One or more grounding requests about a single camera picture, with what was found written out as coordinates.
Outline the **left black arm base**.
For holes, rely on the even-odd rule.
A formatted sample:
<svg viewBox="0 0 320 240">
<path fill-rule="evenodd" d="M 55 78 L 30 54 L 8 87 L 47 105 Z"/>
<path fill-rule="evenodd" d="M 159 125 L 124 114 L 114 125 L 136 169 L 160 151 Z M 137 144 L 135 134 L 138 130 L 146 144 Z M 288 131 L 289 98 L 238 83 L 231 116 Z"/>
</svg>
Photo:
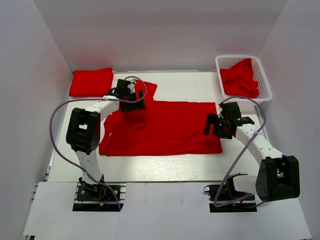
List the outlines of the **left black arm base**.
<svg viewBox="0 0 320 240">
<path fill-rule="evenodd" d="M 87 184 L 80 177 L 74 196 L 73 212 L 120 212 L 125 203 L 126 184 L 111 184 L 111 190 L 100 184 Z"/>
</svg>

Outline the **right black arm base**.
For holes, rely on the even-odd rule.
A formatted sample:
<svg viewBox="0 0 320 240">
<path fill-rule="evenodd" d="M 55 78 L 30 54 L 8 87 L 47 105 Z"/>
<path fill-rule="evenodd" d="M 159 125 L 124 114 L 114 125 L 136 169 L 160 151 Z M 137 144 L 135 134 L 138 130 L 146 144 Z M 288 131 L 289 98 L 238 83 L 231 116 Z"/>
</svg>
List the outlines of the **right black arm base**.
<svg viewBox="0 0 320 240">
<path fill-rule="evenodd" d="M 209 196 L 209 211 L 210 213 L 250 213 L 257 212 L 256 199 L 254 195 L 248 198 L 238 200 L 232 204 L 222 207 L 214 206 L 216 193 L 219 189 L 219 184 L 210 184 L 203 187 L 203 192 Z M 227 187 L 223 187 L 218 199 L 217 205 L 236 200 L 247 195 L 245 192 L 228 192 Z"/>
</svg>

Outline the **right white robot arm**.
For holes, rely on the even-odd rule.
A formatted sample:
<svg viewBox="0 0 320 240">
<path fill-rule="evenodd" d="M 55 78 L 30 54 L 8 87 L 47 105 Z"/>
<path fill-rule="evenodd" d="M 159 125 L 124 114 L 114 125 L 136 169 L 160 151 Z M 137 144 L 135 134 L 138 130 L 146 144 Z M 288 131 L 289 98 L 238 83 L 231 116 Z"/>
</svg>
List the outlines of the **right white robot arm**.
<svg viewBox="0 0 320 240">
<path fill-rule="evenodd" d="M 256 195 L 263 203 L 300 196 L 300 167 L 293 155 L 284 155 L 260 134 L 254 121 L 242 116 L 237 102 L 222 102 L 219 114 L 207 115 L 204 135 L 213 133 L 220 139 L 235 138 L 244 148 L 236 157 L 219 187 L 213 191 L 213 204 L 221 208 Z M 257 175 L 232 174 L 232 170 L 249 151 L 259 165 Z"/>
</svg>

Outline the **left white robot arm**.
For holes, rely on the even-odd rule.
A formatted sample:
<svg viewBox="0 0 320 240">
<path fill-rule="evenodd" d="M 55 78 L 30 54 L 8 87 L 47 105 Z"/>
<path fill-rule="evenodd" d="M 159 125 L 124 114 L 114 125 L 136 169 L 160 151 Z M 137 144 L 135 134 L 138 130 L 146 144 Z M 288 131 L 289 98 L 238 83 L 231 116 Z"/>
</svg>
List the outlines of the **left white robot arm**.
<svg viewBox="0 0 320 240">
<path fill-rule="evenodd" d="M 129 76 L 118 79 L 116 87 L 109 90 L 101 100 L 86 108 L 74 108 L 71 112 L 66 142 L 75 152 L 82 181 L 89 184 L 88 193 L 99 200 L 105 196 L 104 176 L 99 168 L 97 148 L 101 137 L 101 122 L 114 112 L 130 112 L 146 108 L 144 98 L 148 90 L 136 90 L 137 83 L 145 86 L 138 77 Z"/>
</svg>

